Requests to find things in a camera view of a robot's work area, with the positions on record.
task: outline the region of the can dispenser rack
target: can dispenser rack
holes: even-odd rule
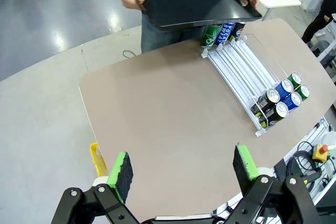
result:
[[[246,35],[244,38],[232,40],[227,45],[220,45],[216,49],[204,49],[202,57],[207,57],[226,81],[255,124],[256,135],[261,136],[267,132],[269,126],[265,113],[260,109],[257,100],[266,90],[276,87],[280,80],[247,45],[246,41],[250,37],[259,41],[254,35]],[[266,128],[261,127],[259,119],[251,112],[250,108],[254,104],[257,104],[266,118]]]

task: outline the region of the green foam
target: green foam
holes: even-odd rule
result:
[[[248,174],[249,180],[255,180],[259,176],[259,171],[257,169],[257,166],[255,165],[250,152],[247,149],[246,145],[238,145],[238,150],[240,153],[240,156],[244,162],[244,166],[246,168],[246,172]]]
[[[111,174],[109,176],[109,178],[107,179],[106,184],[108,184],[112,189],[114,189],[115,193],[117,194],[117,197],[119,198],[120,202],[122,202],[124,204],[123,199],[121,198],[118,189],[117,189],[117,181],[118,181],[118,175],[120,173],[121,170],[121,165],[124,162],[124,158],[126,156],[126,152],[121,152],[119,153],[117,160],[114,163],[113,169],[111,171]]]

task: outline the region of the beige tabletop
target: beige tabletop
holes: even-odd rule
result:
[[[128,151],[134,178],[126,205],[139,221],[205,213],[239,193],[234,146],[247,144],[257,166],[272,167],[336,99],[316,57],[280,19],[246,25],[311,97],[261,137],[198,41],[185,41],[87,74],[80,91],[109,168]]]

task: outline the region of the black tray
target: black tray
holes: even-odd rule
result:
[[[143,13],[161,30],[176,30],[262,18],[249,3],[238,0],[145,0]]]

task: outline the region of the yellow object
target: yellow object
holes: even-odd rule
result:
[[[313,152],[313,160],[319,163],[325,163],[328,158],[328,152],[325,152],[323,154],[320,153],[320,149],[322,148],[322,146],[322,144],[315,145]]]
[[[100,153],[98,143],[90,144],[90,152],[93,163],[98,173],[98,177],[107,176],[108,175],[107,167],[104,158]]]

